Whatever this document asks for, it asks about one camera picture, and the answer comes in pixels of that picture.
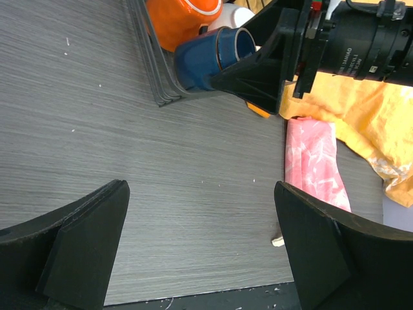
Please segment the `orange glass mug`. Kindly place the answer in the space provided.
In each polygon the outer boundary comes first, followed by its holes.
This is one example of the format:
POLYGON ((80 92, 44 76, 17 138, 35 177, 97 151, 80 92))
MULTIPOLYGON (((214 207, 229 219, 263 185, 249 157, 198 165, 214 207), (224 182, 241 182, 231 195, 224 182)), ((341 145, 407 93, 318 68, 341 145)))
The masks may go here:
POLYGON ((169 52, 199 34, 222 12, 222 0, 152 0, 146 9, 161 47, 169 52))

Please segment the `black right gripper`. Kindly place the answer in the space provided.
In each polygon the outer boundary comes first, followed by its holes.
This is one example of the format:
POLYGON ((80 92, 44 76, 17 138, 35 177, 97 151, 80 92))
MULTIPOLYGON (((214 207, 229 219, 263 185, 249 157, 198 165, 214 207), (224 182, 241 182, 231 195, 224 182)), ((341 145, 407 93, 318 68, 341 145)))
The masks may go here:
POLYGON ((318 72, 412 86, 412 7, 404 1, 271 1, 242 27, 271 36, 211 85, 269 114, 279 112, 283 87, 293 84, 302 98, 318 72), (277 26, 293 31, 285 52, 277 26))

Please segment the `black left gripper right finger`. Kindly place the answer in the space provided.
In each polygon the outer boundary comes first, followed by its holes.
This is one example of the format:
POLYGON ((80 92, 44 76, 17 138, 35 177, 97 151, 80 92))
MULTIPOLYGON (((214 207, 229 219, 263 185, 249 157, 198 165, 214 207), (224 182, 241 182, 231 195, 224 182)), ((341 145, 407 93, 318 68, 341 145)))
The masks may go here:
POLYGON ((274 201, 302 309, 412 309, 412 233, 279 181, 274 201))

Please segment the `dark blue mug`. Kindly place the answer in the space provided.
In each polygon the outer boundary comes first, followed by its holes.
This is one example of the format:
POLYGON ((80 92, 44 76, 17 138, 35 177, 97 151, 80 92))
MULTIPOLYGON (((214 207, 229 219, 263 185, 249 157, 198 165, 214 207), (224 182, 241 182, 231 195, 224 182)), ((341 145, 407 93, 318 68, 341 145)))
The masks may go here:
POLYGON ((222 26, 179 45, 174 52, 174 71, 187 91, 211 91, 211 79, 222 70, 256 52, 246 28, 222 26))

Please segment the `white bowl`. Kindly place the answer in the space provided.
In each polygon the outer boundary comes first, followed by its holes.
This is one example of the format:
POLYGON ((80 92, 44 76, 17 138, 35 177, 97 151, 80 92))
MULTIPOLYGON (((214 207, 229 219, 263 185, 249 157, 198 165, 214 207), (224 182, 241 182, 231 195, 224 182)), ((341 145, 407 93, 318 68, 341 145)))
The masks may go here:
POLYGON ((254 16, 255 13, 244 6, 225 3, 219 17, 208 25, 207 30, 211 31, 223 26, 239 28, 254 16))

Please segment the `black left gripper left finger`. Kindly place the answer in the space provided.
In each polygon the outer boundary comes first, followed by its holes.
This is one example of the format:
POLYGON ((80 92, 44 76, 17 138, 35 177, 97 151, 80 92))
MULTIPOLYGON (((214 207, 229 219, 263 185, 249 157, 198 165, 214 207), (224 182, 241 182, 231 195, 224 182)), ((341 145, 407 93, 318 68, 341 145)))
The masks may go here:
POLYGON ((129 199, 113 180, 1 229, 1 309, 102 309, 129 199))

